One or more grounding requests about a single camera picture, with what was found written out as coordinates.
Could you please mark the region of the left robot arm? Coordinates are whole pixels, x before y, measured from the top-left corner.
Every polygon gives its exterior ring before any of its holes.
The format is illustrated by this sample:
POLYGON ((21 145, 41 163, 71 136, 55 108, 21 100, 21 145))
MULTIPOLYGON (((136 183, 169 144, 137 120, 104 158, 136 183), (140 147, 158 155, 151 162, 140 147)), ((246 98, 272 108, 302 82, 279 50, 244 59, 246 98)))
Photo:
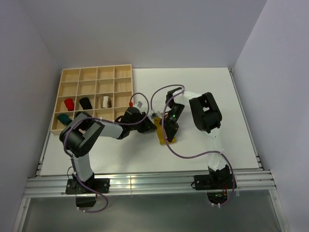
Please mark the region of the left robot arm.
POLYGON ((89 152, 100 136, 121 140, 131 131, 143 134, 156 129, 156 125, 147 114, 134 106, 127 108, 124 115, 118 117, 115 122, 92 117, 85 111, 79 113, 59 136, 78 178, 77 188, 83 193, 89 193, 94 187, 94 173, 90 165, 89 152))

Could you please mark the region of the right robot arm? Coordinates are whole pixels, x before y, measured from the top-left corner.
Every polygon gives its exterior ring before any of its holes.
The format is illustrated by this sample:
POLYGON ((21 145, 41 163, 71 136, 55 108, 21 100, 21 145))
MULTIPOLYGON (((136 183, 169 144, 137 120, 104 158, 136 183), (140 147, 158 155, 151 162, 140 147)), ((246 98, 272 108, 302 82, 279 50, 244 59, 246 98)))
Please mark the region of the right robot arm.
POLYGON ((179 87, 167 92, 163 116, 161 119, 162 134, 165 144, 170 152, 185 160, 195 159, 207 155, 210 158, 208 170, 211 173, 209 183, 213 188, 220 188, 226 181, 223 173, 233 176, 234 171, 222 150, 211 150, 196 155, 183 156, 176 153, 169 145, 175 137, 179 125, 177 123, 185 107, 189 107, 195 127, 214 139, 217 145, 221 144, 219 138, 222 114, 210 92, 196 94, 179 87))

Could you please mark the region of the yellow cartoon sock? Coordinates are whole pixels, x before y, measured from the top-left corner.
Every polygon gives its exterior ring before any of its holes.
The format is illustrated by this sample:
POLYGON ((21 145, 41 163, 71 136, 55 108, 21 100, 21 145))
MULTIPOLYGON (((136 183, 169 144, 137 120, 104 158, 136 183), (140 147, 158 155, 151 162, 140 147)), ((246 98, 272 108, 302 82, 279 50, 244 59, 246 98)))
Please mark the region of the yellow cartoon sock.
POLYGON ((164 137, 163 137, 162 125, 160 124, 160 121, 161 121, 160 117, 155 117, 154 118, 154 124, 156 126, 156 134, 157 134, 157 137, 159 139, 159 143, 161 145, 166 145, 166 142, 165 142, 164 137))

